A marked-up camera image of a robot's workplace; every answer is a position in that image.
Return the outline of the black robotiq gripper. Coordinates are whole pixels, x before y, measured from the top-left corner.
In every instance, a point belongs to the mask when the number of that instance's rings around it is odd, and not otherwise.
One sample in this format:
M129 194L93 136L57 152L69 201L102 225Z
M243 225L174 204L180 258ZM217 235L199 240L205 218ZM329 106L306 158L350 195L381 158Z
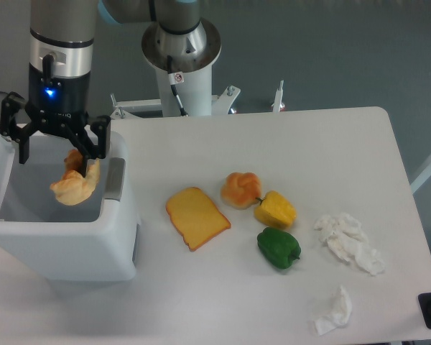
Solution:
M19 145L19 163L29 158L29 138L36 132L61 137L74 148L64 159L65 169L84 178L89 159L103 159L110 148L107 115L90 117L86 111L90 73L76 78L50 75L29 67L29 98L10 92L1 102L0 134Z

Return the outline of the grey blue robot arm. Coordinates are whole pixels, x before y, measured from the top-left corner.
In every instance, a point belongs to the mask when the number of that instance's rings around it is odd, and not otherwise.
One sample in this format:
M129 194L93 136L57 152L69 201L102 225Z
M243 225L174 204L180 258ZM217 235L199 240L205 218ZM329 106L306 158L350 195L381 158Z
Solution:
M211 114L221 40L197 1L33 1L29 96L11 92L1 103L0 134L18 144L20 163L36 132L69 140L83 163L107 155L111 120L86 110L98 15L149 23L142 51L156 71L164 116Z

